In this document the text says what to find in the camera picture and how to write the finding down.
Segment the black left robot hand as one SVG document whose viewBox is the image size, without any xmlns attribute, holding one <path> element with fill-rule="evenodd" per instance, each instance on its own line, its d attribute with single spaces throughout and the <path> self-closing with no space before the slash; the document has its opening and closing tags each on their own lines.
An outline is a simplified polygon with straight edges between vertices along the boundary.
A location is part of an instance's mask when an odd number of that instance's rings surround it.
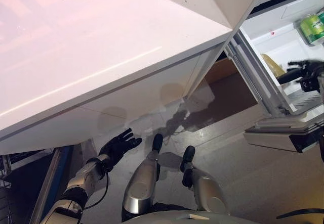
<svg viewBox="0 0 324 224">
<path fill-rule="evenodd" d="M 99 152 L 99 156 L 107 156 L 104 160 L 101 160 L 104 169 L 107 172 L 112 171 L 113 167 L 123 158 L 126 152 L 136 148 L 141 142 L 141 138 L 134 137 L 131 128 L 126 129 L 124 132 L 112 138 Z"/>
</svg>

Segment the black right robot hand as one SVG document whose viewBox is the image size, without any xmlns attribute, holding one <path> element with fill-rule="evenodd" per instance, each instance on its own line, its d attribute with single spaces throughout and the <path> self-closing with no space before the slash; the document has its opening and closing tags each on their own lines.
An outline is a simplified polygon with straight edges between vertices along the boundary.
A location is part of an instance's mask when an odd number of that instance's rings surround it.
<svg viewBox="0 0 324 224">
<path fill-rule="evenodd" d="M 290 61 L 288 65 L 297 67 L 288 68 L 286 73 L 277 77 L 279 84 L 295 81 L 300 84 L 304 92 L 317 91 L 320 93 L 318 77 L 323 74 L 323 61 L 313 59 Z"/>
</svg>

